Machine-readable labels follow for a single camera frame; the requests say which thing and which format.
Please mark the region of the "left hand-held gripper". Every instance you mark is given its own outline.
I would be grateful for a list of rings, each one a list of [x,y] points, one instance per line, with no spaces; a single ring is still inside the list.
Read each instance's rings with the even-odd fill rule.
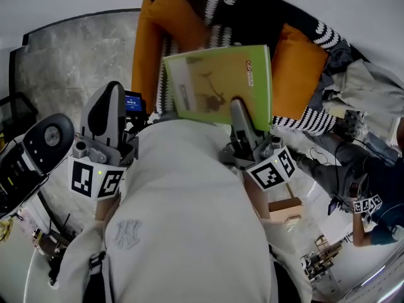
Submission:
[[[68,159],[69,188],[90,199],[116,195],[125,171],[138,159],[139,138],[118,150],[126,123],[125,92],[118,81],[99,88],[81,111],[80,133]]]

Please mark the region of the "black mounted phone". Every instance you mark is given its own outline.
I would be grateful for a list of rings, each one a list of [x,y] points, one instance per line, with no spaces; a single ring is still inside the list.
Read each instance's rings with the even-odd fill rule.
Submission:
[[[146,101],[138,92],[125,91],[126,116],[130,119],[143,118],[146,116]]]

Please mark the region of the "person's white sweatshirt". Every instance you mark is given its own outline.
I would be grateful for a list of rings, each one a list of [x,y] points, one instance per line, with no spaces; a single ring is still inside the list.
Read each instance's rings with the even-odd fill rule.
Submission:
[[[61,303],[311,303],[284,225],[260,219],[219,161],[222,128],[171,120],[138,137],[116,212],[66,249]]]

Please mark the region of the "person's left forearm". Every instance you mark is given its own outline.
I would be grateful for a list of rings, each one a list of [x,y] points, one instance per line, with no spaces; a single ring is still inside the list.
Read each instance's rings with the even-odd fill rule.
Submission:
[[[103,199],[97,202],[95,220],[108,223],[121,202],[121,193],[117,192],[113,198]]]

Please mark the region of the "pile of grey clothes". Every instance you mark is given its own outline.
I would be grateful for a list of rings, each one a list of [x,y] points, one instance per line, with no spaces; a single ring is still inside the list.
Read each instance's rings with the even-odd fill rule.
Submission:
[[[387,69],[355,58],[353,48],[342,40],[329,51],[309,107],[404,117],[404,81]]]

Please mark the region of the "orange cushion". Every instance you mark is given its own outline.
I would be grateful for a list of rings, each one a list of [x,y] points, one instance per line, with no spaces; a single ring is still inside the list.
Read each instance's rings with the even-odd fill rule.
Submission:
[[[284,24],[271,60],[272,114],[299,120],[313,96],[328,53]]]
[[[148,14],[176,40],[181,52],[198,50],[210,37],[210,28],[187,0],[154,0]]]

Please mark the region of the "small wooden table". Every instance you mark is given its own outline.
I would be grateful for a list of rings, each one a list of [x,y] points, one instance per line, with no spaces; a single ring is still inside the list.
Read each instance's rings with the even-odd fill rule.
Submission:
[[[288,198],[268,203],[268,209],[272,221],[285,223],[291,217],[301,216],[304,207],[299,198]]]

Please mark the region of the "orange sofa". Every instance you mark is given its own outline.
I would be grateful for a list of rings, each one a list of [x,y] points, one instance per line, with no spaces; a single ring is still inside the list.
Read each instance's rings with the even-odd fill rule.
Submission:
[[[140,9],[134,48],[132,89],[144,96],[148,113],[164,114],[174,110],[175,106],[174,98],[169,93],[168,78],[162,65],[162,58],[178,53],[179,46],[176,40],[157,25],[148,14],[148,8],[152,2],[154,0],[143,0]],[[213,28],[205,21],[204,23],[210,28],[211,37]],[[203,47],[209,47],[207,43],[210,37]],[[351,47],[353,56],[362,58],[362,54],[355,47]]]

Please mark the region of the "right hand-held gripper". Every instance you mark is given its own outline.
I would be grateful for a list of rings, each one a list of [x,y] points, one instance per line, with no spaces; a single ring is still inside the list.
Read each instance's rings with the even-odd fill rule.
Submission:
[[[288,183],[296,165],[280,137],[257,135],[244,102],[234,98],[230,103],[233,130],[220,152],[220,161],[245,172],[262,191]]]

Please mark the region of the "black white striped blanket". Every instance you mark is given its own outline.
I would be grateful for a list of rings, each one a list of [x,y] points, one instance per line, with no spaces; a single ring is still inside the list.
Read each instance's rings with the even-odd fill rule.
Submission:
[[[282,0],[186,0],[209,26],[213,28],[209,47],[230,45],[263,45],[275,53],[284,24],[302,32],[310,42],[325,51],[324,72],[316,80],[314,96],[303,108],[298,119],[290,115],[274,115],[276,126],[321,135],[331,131],[337,118],[323,110],[324,85],[331,74],[347,66],[352,60],[349,44],[331,27],[303,10]]]

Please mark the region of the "person's right forearm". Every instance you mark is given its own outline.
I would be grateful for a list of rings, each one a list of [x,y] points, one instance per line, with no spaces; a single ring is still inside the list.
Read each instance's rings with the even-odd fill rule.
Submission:
[[[252,203],[254,210],[256,211],[260,219],[270,219],[270,211],[268,207],[268,198],[264,191],[256,184],[251,176],[244,172],[244,188]]]

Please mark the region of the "green book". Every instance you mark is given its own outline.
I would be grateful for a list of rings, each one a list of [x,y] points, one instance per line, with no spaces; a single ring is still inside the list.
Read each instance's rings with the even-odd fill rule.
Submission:
[[[272,121],[271,59],[267,45],[217,47],[163,59],[178,116],[231,124],[230,104],[243,101],[255,129]]]

